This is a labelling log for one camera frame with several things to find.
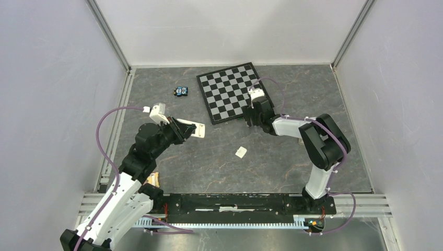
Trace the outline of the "white battery cover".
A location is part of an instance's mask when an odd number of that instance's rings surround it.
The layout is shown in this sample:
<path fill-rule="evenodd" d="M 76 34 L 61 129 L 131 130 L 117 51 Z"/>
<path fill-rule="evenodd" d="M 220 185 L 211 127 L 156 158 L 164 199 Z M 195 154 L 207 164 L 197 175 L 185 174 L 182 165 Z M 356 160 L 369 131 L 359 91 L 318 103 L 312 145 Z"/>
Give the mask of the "white battery cover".
<path fill-rule="evenodd" d="M 247 153 L 247 149 L 243 146 L 240 146 L 237 151 L 235 152 L 235 155 L 239 158 L 243 158 Z"/>

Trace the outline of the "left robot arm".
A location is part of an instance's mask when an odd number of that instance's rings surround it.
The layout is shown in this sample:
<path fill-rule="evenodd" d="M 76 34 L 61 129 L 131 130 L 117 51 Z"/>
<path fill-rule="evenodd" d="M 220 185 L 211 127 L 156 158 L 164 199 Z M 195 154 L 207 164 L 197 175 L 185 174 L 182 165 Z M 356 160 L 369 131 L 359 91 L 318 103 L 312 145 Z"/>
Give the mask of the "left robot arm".
<path fill-rule="evenodd" d="M 109 190 L 75 230 L 62 233 L 62 249 L 112 250 L 140 218 L 160 212 L 163 191 L 146 180 L 157 166 L 157 157 L 192 136 L 203 138 L 205 125 L 167 117 L 140 126 Z"/>

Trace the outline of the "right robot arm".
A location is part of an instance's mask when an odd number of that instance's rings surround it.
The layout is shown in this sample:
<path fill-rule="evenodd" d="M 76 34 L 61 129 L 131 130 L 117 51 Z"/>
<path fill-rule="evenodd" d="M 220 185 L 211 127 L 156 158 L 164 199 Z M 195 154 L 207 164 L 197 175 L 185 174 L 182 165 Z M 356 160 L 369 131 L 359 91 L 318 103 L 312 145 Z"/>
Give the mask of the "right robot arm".
<path fill-rule="evenodd" d="M 277 115 L 265 96 L 255 98 L 241 109 L 249 127 L 260 127 L 273 136 L 289 136 L 303 141 L 313 167 L 302 190 L 301 205 L 308 213 L 320 210 L 322 199 L 330 191 L 332 173 L 351 151 L 348 139 L 333 118 L 326 113 L 312 118 Z"/>

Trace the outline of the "white remote control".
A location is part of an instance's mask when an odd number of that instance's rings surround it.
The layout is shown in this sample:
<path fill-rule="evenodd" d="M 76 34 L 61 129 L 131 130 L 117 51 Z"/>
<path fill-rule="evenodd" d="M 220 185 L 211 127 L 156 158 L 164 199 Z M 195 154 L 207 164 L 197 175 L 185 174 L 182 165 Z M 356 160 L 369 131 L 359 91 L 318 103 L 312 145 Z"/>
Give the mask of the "white remote control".
<path fill-rule="evenodd" d="M 191 127 L 192 131 L 191 137 L 200 138 L 200 139 L 205 138 L 205 129 L 206 129 L 205 124 L 184 119 L 177 119 L 177 121 Z"/>

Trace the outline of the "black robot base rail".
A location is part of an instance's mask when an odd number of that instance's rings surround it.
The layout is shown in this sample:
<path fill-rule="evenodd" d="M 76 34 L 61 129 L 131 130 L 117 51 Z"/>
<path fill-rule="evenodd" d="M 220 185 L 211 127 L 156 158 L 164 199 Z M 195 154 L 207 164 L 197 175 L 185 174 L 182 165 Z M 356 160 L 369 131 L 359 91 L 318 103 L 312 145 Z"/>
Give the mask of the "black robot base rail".
<path fill-rule="evenodd" d="M 155 200 L 151 214 L 164 214 L 168 223 L 292 223 L 337 213 L 334 199 L 311 200 L 290 193 L 170 193 Z"/>

